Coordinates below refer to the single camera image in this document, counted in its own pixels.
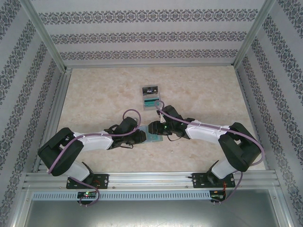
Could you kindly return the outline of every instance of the black mounting bracket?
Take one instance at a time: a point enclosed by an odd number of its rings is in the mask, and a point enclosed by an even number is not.
[[[94,174],[92,183],[90,185],[95,188],[98,188],[98,189],[107,189],[108,181],[109,181],[108,174]],[[66,188],[67,189],[91,189],[90,187],[87,187],[78,182],[75,182],[71,178],[67,178]]]
[[[214,184],[209,181],[203,181],[206,174],[207,173],[193,173],[191,177],[189,177],[193,180],[194,188],[223,188],[224,183],[226,184],[226,188],[234,188],[236,186],[233,174],[228,174],[224,179],[218,180]]]

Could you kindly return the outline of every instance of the robotic arm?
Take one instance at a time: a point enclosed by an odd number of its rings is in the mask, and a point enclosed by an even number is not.
[[[94,175],[91,169],[86,164],[75,161],[79,153],[96,149],[114,149],[123,147],[122,144],[130,146],[126,148],[132,148],[134,144],[142,143],[146,140],[144,131],[137,129],[132,134],[122,137],[103,136],[102,134],[126,134],[133,131],[136,127],[137,121],[131,117],[126,117],[120,125],[113,125],[109,129],[89,134],[89,136],[72,132],[69,128],[63,128],[39,149],[38,155],[47,168],[51,169],[63,148],[67,146],[71,140],[82,136],[65,150],[57,163],[55,163],[51,173],[53,176],[66,174],[81,182],[91,184]]]
[[[166,136],[174,133],[180,138],[206,140],[221,146],[225,158],[215,162],[210,167],[204,178],[201,179],[202,182],[215,184],[230,173],[236,171],[245,172],[261,153],[259,147],[251,140],[223,130],[229,129],[253,138],[240,123],[236,122],[231,126],[208,125],[213,127],[209,128],[202,126],[204,125],[203,123],[193,118],[183,119],[171,105],[164,107],[162,111],[169,116],[194,125],[173,120],[158,110],[157,113],[161,121],[149,124],[149,133]]]

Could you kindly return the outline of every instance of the beige floor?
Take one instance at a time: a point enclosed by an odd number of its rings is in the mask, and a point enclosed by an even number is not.
[[[159,85],[162,100],[183,118],[216,125],[241,122],[253,134],[232,66],[74,69],[58,129],[101,131],[119,124],[129,108],[141,113],[142,124],[159,120],[156,111],[143,111],[141,87],[148,84]],[[134,149],[80,153],[77,160],[94,172],[204,171],[223,156],[220,146],[206,141],[163,138]],[[265,169],[264,164],[253,169]]]

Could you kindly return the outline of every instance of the purple cable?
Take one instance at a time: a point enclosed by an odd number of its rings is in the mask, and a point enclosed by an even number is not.
[[[87,183],[83,183],[83,182],[81,182],[81,181],[78,181],[76,178],[73,178],[73,177],[70,177],[72,180],[74,180],[75,182],[77,182],[77,183],[80,183],[80,184],[82,184],[82,185],[85,185],[85,186],[87,186],[87,187],[89,187],[89,188],[91,188],[91,189],[95,189],[96,190],[96,192],[98,193],[98,197],[93,201],[93,202],[91,202],[90,204],[82,204],[81,203],[81,201],[82,201],[82,199],[83,198],[85,198],[85,197],[81,197],[80,198],[80,200],[79,200],[79,204],[80,204],[80,206],[85,206],[85,207],[88,207],[88,206],[91,206],[91,205],[93,205],[93,204],[95,204],[96,202],[98,202],[98,200],[100,199],[100,192],[99,192],[99,190],[98,190],[98,188],[95,188],[94,186],[91,186],[91,185],[89,185],[89,184],[87,184]]]
[[[184,121],[184,120],[180,120],[180,119],[178,119],[178,118],[172,117],[172,116],[168,115],[167,113],[163,112],[163,111],[156,105],[157,103],[162,103],[162,105],[163,105],[163,107],[164,107],[164,106],[165,106],[164,102],[161,101],[161,100],[155,101],[155,107],[157,108],[157,110],[160,111],[160,113],[164,114],[165,116],[167,116],[167,117],[169,117],[169,118],[171,118],[171,119],[173,119],[173,120],[175,120],[175,121],[178,121],[178,122],[181,122],[181,123],[185,123],[185,124],[194,125],[194,126],[202,126],[202,127],[207,127],[207,128],[211,128],[211,129],[217,129],[217,130],[227,131],[227,132],[230,132],[230,133],[233,133],[233,134],[242,136],[242,137],[244,137],[244,138],[246,138],[246,139],[252,141],[252,142],[255,143],[255,144],[259,147],[259,149],[261,150],[261,159],[260,159],[258,162],[255,162],[255,163],[251,164],[250,166],[255,166],[255,165],[257,165],[257,164],[260,164],[260,163],[263,161],[264,156],[265,156],[264,149],[263,149],[263,147],[262,147],[255,139],[253,139],[252,137],[249,137],[249,136],[247,136],[247,135],[245,135],[245,134],[243,134],[243,133],[241,133],[241,132],[237,132],[237,131],[234,131],[234,130],[222,128],[222,127],[220,127],[220,126],[209,125],[209,124],[204,124],[204,123],[198,124],[198,123],[194,123],[194,122],[186,122],[186,121]]]
[[[132,133],[134,133],[135,131],[137,131],[137,129],[140,127],[140,124],[141,124],[141,115],[140,113],[137,111],[137,110],[134,110],[134,109],[129,109],[129,110],[126,110],[122,116],[123,120],[124,120],[124,116],[127,112],[129,111],[134,111],[136,112],[138,115],[139,115],[139,122],[138,122],[138,125],[137,127],[135,127],[134,130],[128,132],[128,133],[125,133],[125,134],[103,134],[103,133],[89,133],[89,134],[84,134],[84,135],[80,135],[80,136],[77,136],[76,138],[73,138],[64,148],[63,150],[60,152],[60,154],[58,155],[58,157],[56,158],[56,160],[53,162],[52,166],[49,168],[48,170],[48,174],[51,174],[51,172],[53,171],[54,167],[56,166],[56,164],[58,163],[58,161],[60,160],[60,158],[62,157],[62,155],[65,153],[66,149],[76,140],[78,139],[81,139],[83,137],[86,137],[86,136],[128,136]]]

